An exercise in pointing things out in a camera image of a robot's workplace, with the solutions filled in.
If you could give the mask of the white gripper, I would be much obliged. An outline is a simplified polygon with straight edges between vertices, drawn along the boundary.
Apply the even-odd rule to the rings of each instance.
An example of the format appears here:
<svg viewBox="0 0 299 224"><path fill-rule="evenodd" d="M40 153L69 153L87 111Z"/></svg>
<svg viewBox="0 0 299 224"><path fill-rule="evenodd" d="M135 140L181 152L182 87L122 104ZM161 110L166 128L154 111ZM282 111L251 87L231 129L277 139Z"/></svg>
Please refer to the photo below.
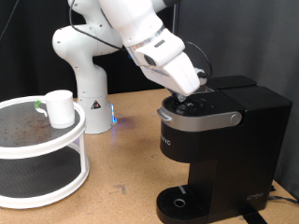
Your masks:
<svg viewBox="0 0 299 224"><path fill-rule="evenodd" d="M147 79L174 91L172 96L179 103L183 103L187 99L186 96L200 87L200 79L191 60L184 52L162 67L141 66L141 71Z"/></svg>

